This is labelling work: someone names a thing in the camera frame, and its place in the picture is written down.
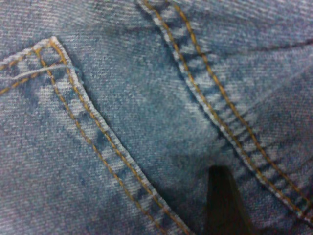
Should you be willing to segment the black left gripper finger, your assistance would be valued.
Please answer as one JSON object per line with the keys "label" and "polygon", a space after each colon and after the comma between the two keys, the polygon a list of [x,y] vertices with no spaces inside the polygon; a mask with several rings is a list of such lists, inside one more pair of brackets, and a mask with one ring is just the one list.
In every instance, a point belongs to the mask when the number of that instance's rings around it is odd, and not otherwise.
{"label": "black left gripper finger", "polygon": [[247,215],[231,171],[226,166],[209,169],[207,192],[207,233],[209,235],[252,235]]}

